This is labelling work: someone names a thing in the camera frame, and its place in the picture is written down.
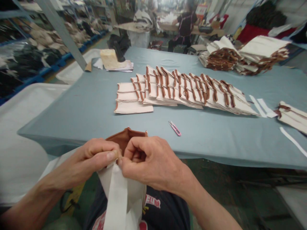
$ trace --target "floor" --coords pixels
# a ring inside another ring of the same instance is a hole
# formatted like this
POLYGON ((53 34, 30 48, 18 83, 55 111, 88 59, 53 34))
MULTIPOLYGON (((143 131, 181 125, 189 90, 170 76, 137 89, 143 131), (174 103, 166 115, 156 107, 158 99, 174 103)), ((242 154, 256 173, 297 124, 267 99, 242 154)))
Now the floor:
MULTIPOLYGON (((107 48, 106 41, 109 39, 110 33, 97 43, 93 44, 87 50, 92 48, 107 48)), ((152 37, 152 40, 163 40, 164 49, 167 49, 168 40, 165 38, 152 37)), ((47 83, 63 84, 56 79, 57 73, 52 73, 46 76, 47 83)), ((186 165, 190 167, 202 186, 219 202, 221 203, 237 220, 241 227, 245 230, 260 229, 257 224, 257 214, 253 207, 253 203, 258 207, 261 215, 271 216, 279 214, 287 214, 287 208, 284 206, 278 195, 271 188, 263 188, 256 186, 248 186, 252 199, 248 196, 247 191, 238 179, 244 178, 260 178, 267 177, 267 169, 261 168, 245 168, 230 165, 223 165, 206 159, 183 159, 186 165)), ((84 222, 85 215, 89 210, 95 196, 96 185, 99 182, 96 173, 85 183, 81 195, 79 197, 80 209, 75 209, 72 213, 73 218, 77 220, 80 226, 84 222)), ((47 223, 49 224, 61 216, 60 203, 58 203, 51 211, 47 223)), ((201 229, 195 217, 193 217, 192 227, 195 230, 201 229)), ((272 230, 277 229, 299 229, 298 225, 291 218, 283 220, 269 221, 268 226, 272 230)))

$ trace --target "white strap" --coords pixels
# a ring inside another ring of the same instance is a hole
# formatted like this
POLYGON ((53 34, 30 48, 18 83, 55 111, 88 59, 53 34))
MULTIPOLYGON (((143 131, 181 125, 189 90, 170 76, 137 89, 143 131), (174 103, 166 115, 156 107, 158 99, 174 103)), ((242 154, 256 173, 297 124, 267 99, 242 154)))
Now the white strap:
POLYGON ((258 104, 258 102, 256 101, 256 99, 253 96, 249 96, 250 99, 253 101, 253 103, 255 104, 256 108, 258 109, 260 115, 264 118, 266 118, 266 114, 263 112, 262 108, 260 107, 260 105, 258 104))
POLYGON ((264 100, 262 98, 257 99, 257 101, 260 103, 262 108, 265 110, 266 115, 269 118, 273 118, 273 117, 277 116, 277 114, 266 105, 266 103, 264 102, 264 100))
POLYGON ((104 230, 126 229, 127 199, 127 179, 119 166, 113 164, 104 230))
POLYGON ((300 146, 300 144, 293 137, 291 137, 283 127, 279 127, 279 129, 293 144, 295 144, 295 146, 302 152, 302 154, 307 157, 307 152, 300 146))

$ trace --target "blue table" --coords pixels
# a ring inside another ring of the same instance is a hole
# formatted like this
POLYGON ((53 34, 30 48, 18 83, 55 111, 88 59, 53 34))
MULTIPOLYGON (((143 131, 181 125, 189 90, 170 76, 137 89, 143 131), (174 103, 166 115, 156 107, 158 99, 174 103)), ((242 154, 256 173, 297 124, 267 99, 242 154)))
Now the blue table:
POLYGON ((275 66, 258 76, 205 69, 197 56, 130 47, 125 54, 134 63, 133 73, 93 68, 38 117, 19 130, 23 137, 40 143, 48 153, 61 155, 95 137, 107 138, 126 127, 148 131, 166 139, 181 158, 206 158, 216 162, 253 167, 307 169, 307 158, 279 130, 282 126, 307 150, 307 140, 276 118, 234 115, 212 108, 192 109, 154 106, 153 113, 115 114, 118 82, 129 82, 146 65, 177 68, 181 73, 201 73, 225 80, 248 95, 263 98, 273 109, 281 100, 305 110, 307 77, 298 69, 275 66), (181 131, 178 137, 169 126, 181 131))

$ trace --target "pink scissors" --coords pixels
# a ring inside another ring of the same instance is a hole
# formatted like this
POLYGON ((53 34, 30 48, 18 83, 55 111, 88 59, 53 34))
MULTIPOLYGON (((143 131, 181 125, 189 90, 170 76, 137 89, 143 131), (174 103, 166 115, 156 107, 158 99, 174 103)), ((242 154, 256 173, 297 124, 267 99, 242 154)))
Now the pink scissors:
POLYGON ((169 120, 169 125, 173 128, 173 130, 175 131, 175 133, 178 136, 181 136, 181 132, 177 129, 177 127, 175 126, 175 124, 171 120, 169 120))

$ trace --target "blue pallet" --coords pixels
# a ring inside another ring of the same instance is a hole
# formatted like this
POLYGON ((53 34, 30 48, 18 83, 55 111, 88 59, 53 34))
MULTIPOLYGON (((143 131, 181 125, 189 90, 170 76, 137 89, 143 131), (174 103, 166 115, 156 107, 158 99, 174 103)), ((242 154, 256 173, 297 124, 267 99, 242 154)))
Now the blue pallet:
MULTIPOLYGON (((80 52, 84 52, 86 50, 86 45, 87 44, 93 44, 93 40, 97 40, 99 37, 102 37, 104 35, 106 35, 108 31, 107 30, 103 30, 100 32, 100 34, 96 34, 95 36, 91 37, 91 40, 90 41, 87 41, 83 44, 82 47, 79 48, 80 52)), ((15 96, 17 93, 19 93, 21 90, 23 90, 25 87, 27 87, 28 85, 31 85, 32 83, 40 83, 40 82, 44 82, 45 79, 43 78, 43 76, 51 71, 54 71, 54 72, 57 72, 60 67, 63 67, 66 65, 66 59, 70 58, 70 57, 73 57, 71 53, 67 53, 67 54, 64 54, 62 56, 61 59, 59 59, 54 65, 52 65, 50 68, 48 67, 45 67, 43 69, 41 69, 39 71, 39 74, 34 76, 34 77, 29 77, 27 79, 25 79, 23 81, 23 84, 16 87, 15 90, 14 90, 14 93, 6 96, 5 98, 0 98, 0 106, 2 104, 4 104, 7 100, 9 100, 10 98, 12 98, 13 96, 15 96)))

